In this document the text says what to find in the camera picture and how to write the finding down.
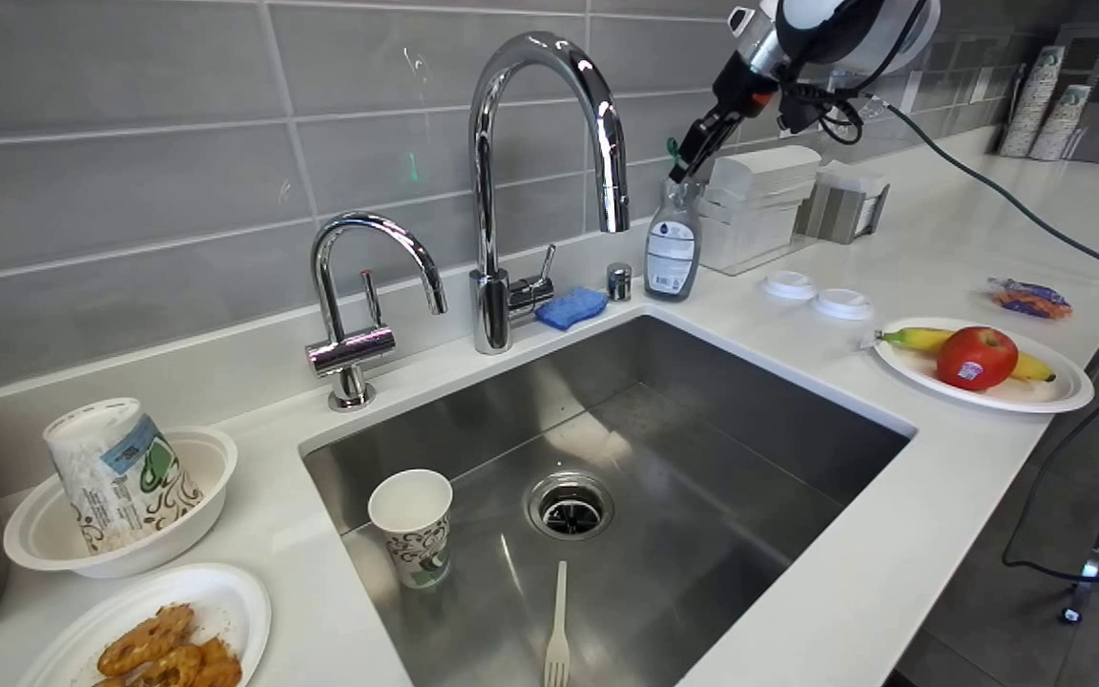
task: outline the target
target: stainless steel sink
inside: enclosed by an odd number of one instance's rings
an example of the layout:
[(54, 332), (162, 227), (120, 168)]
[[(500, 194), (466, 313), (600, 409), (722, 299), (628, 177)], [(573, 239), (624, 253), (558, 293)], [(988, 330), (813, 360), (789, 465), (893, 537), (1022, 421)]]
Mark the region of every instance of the stainless steel sink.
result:
[[(418, 682), (544, 678), (573, 561), (575, 682), (676, 682), (904, 435), (643, 317), (305, 454)], [(448, 475), (450, 575), (406, 590), (371, 487)]]

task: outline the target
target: banana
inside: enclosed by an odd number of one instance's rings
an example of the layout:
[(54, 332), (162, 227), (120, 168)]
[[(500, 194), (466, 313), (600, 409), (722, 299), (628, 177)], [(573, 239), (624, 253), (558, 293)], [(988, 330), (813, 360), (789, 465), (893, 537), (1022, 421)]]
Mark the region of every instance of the banana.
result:
[(1017, 381), (1052, 381), (1059, 373), (1046, 360), (1018, 350), (1011, 377)]
[[(956, 330), (896, 330), (896, 332), (878, 332), (878, 340), (885, 340), (896, 350), (916, 350), (916, 354), (938, 354), (938, 347), (956, 335)], [(1017, 381), (1052, 381), (1052, 365), (1031, 350), (1018, 350)]]
[(916, 354), (938, 354), (938, 347), (956, 335), (956, 330), (896, 330), (896, 332), (878, 332), (896, 350), (916, 350)]

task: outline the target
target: small faucet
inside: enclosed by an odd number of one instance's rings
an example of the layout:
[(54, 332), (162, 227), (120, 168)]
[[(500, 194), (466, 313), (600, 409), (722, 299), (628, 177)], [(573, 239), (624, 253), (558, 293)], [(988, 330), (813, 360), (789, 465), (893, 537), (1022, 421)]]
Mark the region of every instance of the small faucet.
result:
[(597, 186), (600, 186), (600, 229), (628, 232), (630, 229), (630, 190), (628, 190), (628, 139), (624, 120), (610, 98), (610, 83), (597, 68), (597, 63), (569, 38), (531, 29), (504, 41), (483, 82), (472, 89), (472, 115), (470, 115), (470, 146), (472, 146), (472, 194), (478, 194), (478, 223), (483, 223), (483, 255), (472, 270), (472, 340), (478, 350), (504, 350), (508, 347), (508, 317), (514, 311), (535, 311), (540, 300), (554, 299), (550, 284), (550, 255), (535, 278), (508, 278), (495, 255), (495, 178), (493, 178), (493, 132), (500, 115), (500, 97), (508, 82), (528, 68), (545, 65), (550, 74), (565, 78), (573, 97), (584, 107), (593, 152), (597, 152)]
[(413, 255), (413, 264), (425, 270), (433, 313), (442, 313), (439, 266), (434, 266), (433, 253), (410, 229), (400, 229), (396, 223), (390, 223), (381, 215), (338, 215), (338, 219), (327, 219), (316, 232), (316, 246), (313, 246), (313, 288), (316, 288), (322, 320), (324, 320), (327, 340), (310, 342), (310, 365), (333, 377), (327, 401), (338, 409), (366, 405), (371, 389), (366, 389), (355, 363), (396, 347), (396, 335), (395, 335), (395, 330), (386, 330), (381, 300), (371, 288), (371, 270), (363, 276), (371, 330), (344, 332), (327, 258), (333, 258), (333, 246), (347, 229), (375, 229), (375, 232), (390, 236), (395, 246), (400, 246)]

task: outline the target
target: blue sponge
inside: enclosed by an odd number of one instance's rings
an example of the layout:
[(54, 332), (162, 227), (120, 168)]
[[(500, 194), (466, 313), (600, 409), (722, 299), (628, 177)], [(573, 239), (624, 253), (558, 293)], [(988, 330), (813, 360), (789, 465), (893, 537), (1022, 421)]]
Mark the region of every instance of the blue sponge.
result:
[(545, 320), (558, 332), (569, 332), (575, 320), (593, 320), (609, 311), (609, 293), (597, 289), (565, 289), (563, 299), (540, 304), (540, 320)]

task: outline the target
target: fried food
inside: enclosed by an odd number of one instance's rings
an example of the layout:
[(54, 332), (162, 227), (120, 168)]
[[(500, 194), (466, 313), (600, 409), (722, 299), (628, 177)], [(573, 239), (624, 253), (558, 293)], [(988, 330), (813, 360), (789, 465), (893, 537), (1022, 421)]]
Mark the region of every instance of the fried food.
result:
[(101, 687), (236, 687), (240, 659), (223, 639), (196, 643), (196, 608), (162, 608), (154, 620), (111, 643), (101, 659)]

